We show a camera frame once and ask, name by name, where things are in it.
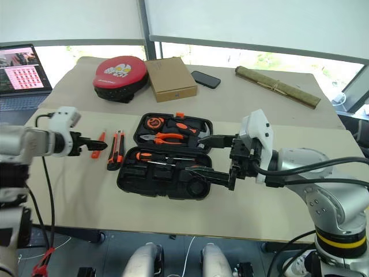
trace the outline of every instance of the orange utility knife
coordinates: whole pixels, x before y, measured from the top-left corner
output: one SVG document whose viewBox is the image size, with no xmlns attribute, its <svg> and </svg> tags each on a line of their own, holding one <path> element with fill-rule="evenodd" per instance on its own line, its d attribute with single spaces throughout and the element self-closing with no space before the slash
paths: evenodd
<svg viewBox="0 0 369 277">
<path fill-rule="evenodd" d="M 108 158 L 107 170 L 113 171 L 121 167 L 125 153 L 124 143 L 125 134 L 123 133 L 123 131 L 119 130 L 115 132 Z"/>
</svg>

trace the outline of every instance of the orange pliers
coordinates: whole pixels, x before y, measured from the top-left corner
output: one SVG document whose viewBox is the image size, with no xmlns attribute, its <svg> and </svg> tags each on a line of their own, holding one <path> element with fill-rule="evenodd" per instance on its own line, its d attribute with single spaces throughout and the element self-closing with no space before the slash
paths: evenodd
<svg viewBox="0 0 369 277">
<path fill-rule="evenodd" d="M 173 145 L 186 145 L 185 143 L 175 143 L 167 141 L 165 139 L 178 139 L 184 140 L 186 136 L 175 133 L 157 133 L 157 134 L 143 134 L 140 136 L 143 140 L 153 140 L 155 144 L 173 144 Z"/>
</svg>

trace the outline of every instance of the robotic arm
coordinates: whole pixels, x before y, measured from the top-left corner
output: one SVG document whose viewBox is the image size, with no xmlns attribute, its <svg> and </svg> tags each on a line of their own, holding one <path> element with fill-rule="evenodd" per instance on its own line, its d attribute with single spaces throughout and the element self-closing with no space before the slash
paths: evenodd
<svg viewBox="0 0 369 277">
<path fill-rule="evenodd" d="M 192 174 L 230 190 L 234 190 L 236 179 L 255 177 L 257 183 L 274 188 L 286 186 L 301 197 L 315 224 L 315 246 L 321 263 L 316 266 L 324 272 L 320 276 L 369 277 L 364 213 L 369 206 L 369 191 L 358 184 L 360 181 L 353 181 L 353 177 L 340 173 L 333 165 L 319 167 L 328 157 L 316 150 L 274 151 L 273 131 L 262 110 L 243 119 L 239 134 L 209 136 L 199 143 L 231 147 L 232 162 L 228 174 L 206 167 L 187 168 Z M 364 158 L 356 161 L 369 164 Z M 317 164 L 316 168 L 308 169 L 311 164 Z M 305 170 L 295 170 L 303 166 Z"/>
<path fill-rule="evenodd" d="M 27 246 L 31 210 L 26 202 L 28 167 L 35 156 L 78 156 L 81 146 L 103 150 L 102 141 L 71 132 L 81 118 L 74 107 L 61 107 L 51 117 L 49 130 L 0 125 L 0 277 L 17 275 L 17 248 Z"/>
</svg>

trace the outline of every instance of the laptop screen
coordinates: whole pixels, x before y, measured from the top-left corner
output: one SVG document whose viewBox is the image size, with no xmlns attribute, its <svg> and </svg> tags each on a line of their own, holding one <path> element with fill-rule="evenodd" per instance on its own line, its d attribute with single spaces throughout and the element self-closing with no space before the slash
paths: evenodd
<svg viewBox="0 0 369 277">
<path fill-rule="evenodd" d="M 45 93 L 51 85 L 32 44 L 0 49 L 0 95 Z"/>
</svg>

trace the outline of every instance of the smartphone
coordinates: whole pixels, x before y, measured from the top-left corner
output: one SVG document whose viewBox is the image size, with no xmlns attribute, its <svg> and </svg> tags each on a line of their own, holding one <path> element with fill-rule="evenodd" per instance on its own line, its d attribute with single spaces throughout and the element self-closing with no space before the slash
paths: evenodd
<svg viewBox="0 0 369 277">
<path fill-rule="evenodd" d="M 193 71 L 191 75 L 194 77 L 196 83 L 204 85 L 208 88 L 216 88 L 220 84 L 220 79 L 199 71 Z"/>
</svg>

